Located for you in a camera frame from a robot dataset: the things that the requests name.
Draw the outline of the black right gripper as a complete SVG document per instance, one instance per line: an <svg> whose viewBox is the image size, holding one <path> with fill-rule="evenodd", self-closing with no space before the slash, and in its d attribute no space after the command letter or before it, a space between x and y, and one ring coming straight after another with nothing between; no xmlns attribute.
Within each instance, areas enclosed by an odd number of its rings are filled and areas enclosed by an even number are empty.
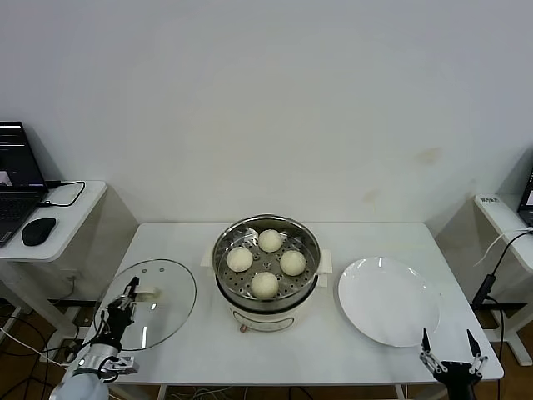
<svg viewBox="0 0 533 400"><path fill-rule="evenodd" d="M479 382L479 374L488 357L469 329L466 330L471 354L471 365L466 362L438 360L431 352L429 337L425 328L421 340L420 360L429 372L435 372L435 379L446 387L449 400L476 400L474 386Z"/></svg>

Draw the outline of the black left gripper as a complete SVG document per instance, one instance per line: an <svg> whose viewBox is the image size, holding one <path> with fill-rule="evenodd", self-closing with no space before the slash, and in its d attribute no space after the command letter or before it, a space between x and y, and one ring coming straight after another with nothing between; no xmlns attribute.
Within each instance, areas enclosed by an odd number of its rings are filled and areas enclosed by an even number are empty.
<svg viewBox="0 0 533 400"><path fill-rule="evenodd" d="M109 346L121 346L122 336L133 323L132 315L136 297L136 287L140 280L134 276L126 285L122 295L116 297L107 306L107 322L102 333L102 343Z"/></svg>

